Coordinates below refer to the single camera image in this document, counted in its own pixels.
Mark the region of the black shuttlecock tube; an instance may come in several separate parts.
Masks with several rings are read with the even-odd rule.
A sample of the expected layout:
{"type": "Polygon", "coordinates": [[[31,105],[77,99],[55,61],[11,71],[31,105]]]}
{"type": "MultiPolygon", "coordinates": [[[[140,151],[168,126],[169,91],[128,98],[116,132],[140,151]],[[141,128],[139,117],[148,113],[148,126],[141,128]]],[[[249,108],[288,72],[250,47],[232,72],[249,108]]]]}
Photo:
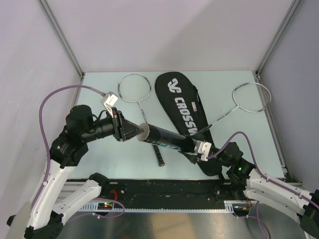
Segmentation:
{"type": "Polygon", "coordinates": [[[156,127],[151,124],[148,125],[150,127],[150,134],[143,142],[174,149],[180,152],[194,152],[194,148],[198,140],[193,139],[190,136],[180,135],[172,131],[156,127]]]}

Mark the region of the black racket bag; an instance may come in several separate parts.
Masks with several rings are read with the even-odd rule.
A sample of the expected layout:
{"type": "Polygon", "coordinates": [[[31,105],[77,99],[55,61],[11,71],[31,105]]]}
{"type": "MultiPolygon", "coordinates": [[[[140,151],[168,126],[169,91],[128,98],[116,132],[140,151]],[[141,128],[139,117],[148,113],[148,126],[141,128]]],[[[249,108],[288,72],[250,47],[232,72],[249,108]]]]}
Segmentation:
{"type": "Polygon", "coordinates": [[[179,134],[191,136],[209,126],[198,90],[184,74],[159,75],[155,93],[179,134]]]}

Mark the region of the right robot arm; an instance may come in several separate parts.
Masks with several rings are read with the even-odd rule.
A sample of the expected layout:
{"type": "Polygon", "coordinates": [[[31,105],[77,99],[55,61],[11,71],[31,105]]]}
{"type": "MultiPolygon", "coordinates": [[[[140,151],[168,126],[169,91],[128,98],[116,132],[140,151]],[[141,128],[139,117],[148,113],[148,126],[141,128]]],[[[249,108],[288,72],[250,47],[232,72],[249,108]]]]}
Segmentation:
{"type": "Polygon", "coordinates": [[[243,158],[243,152],[235,142],[218,149],[209,142],[197,140],[182,151],[190,154],[192,163],[201,159],[215,160],[227,167],[227,175],[233,184],[230,193],[237,200],[247,198],[264,203],[292,218],[309,235],[319,237],[319,192],[294,187],[270,176],[243,158]]]}

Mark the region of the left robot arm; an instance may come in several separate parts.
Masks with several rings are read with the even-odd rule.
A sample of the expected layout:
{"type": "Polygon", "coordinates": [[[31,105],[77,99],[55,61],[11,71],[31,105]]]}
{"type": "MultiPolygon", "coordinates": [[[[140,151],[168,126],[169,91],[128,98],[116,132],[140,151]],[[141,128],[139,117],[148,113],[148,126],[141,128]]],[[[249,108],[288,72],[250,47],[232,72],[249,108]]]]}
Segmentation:
{"type": "Polygon", "coordinates": [[[75,106],[66,117],[62,133],[49,150],[49,171],[45,173],[43,190],[35,203],[25,204],[8,218],[9,239],[55,239],[69,219],[89,201],[107,198],[111,192],[109,179],[100,173],[92,174],[85,184],[67,198],[57,198],[69,175],[88,152],[88,143],[113,136],[127,141],[143,133],[143,129],[126,120],[116,108],[113,115],[100,119],[87,105],[75,106]]]}

